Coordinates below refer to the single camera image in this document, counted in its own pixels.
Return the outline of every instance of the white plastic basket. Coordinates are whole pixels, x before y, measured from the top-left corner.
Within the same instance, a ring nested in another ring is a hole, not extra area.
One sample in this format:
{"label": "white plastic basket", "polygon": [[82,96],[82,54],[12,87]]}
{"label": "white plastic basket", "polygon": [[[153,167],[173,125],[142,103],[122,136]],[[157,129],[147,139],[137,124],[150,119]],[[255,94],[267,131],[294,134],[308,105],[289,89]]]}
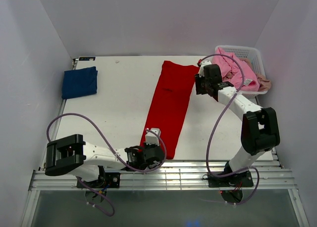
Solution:
{"label": "white plastic basket", "polygon": [[[215,48],[215,51],[219,48],[223,48],[226,52],[235,53],[237,57],[244,57],[248,58],[252,64],[253,72],[260,73],[265,76],[264,67],[260,55],[260,51],[251,48],[251,47],[244,47],[244,46],[233,46],[233,45],[219,45]],[[263,92],[248,92],[248,91],[240,91],[246,98],[254,98],[259,94],[265,94],[267,91]]]}

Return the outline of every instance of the white tabletop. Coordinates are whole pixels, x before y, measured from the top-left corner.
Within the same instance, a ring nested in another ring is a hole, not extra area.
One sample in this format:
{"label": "white tabletop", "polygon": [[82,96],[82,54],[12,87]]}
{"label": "white tabletop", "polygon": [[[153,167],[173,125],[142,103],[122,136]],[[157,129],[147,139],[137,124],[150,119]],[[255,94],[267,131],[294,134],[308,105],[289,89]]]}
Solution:
{"label": "white tabletop", "polygon": [[[95,61],[79,61],[76,69],[97,67],[98,91],[92,96],[67,100],[63,113],[80,113],[92,119],[116,149],[139,145],[164,60],[196,65],[201,57],[96,57]],[[193,87],[174,160],[206,158],[208,138],[223,108],[208,95],[196,95]],[[106,147],[87,121],[63,117],[57,139],[75,133],[84,135],[87,142]],[[241,146],[240,134],[241,121],[228,110],[216,130],[209,159],[230,160]],[[271,152],[259,160],[273,160]]]}

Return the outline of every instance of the white wall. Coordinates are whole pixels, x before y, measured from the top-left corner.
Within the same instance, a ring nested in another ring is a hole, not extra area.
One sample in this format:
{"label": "white wall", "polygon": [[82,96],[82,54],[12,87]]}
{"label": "white wall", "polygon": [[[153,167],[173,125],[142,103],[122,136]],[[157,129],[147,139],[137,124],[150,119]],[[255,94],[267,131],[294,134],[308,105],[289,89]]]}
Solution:
{"label": "white wall", "polygon": [[0,226],[15,227],[71,59],[39,0],[0,0]]}
{"label": "white wall", "polygon": [[317,226],[317,0],[280,0],[256,47],[273,87],[261,99],[276,109],[281,163],[292,168],[311,226]]}
{"label": "white wall", "polygon": [[201,55],[254,46],[278,0],[41,0],[69,54]]}

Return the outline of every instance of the folded blue towel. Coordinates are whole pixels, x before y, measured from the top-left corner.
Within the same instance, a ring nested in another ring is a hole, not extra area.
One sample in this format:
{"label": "folded blue towel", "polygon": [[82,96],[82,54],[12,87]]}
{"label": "folded blue towel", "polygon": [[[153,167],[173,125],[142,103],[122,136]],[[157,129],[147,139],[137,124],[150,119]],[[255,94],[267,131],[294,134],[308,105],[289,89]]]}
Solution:
{"label": "folded blue towel", "polygon": [[97,93],[96,67],[64,72],[62,99],[83,97]]}

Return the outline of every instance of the pink cloth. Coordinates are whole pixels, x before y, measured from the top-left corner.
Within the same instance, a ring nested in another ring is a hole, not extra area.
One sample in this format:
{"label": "pink cloth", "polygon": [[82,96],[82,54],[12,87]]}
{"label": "pink cloth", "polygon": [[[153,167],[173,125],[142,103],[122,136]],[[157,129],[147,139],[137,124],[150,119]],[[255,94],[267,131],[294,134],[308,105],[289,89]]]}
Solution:
{"label": "pink cloth", "polygon": [[[244,85],[242,87],[241,89],[242,91],[257,92],[259,90],[260,84],[258,82],[257,76],[255,75],[255,73],[252,71],[252,69],[248,66],[248,64],[245,61],[241,61],[234,53],[225,52],[220,47],[217,49],[216,54],[224,54],[224,55],[228,55],[232,57],[241,66],[244,73],[245,80],[247,79],[251,80],[251,82],[248,85]],[[238,88],[241,85],[242,74],[239,67],[234,61],[232,61],[231,59],[227,57],[214,56],[212,58],[212,63],[218,64],[218,66],[220,67],[223,81],[231,82],[235,88]],[[230,72],[232,73],[231,78],[229,78],[230,76],[227,76],[227,74]]]}

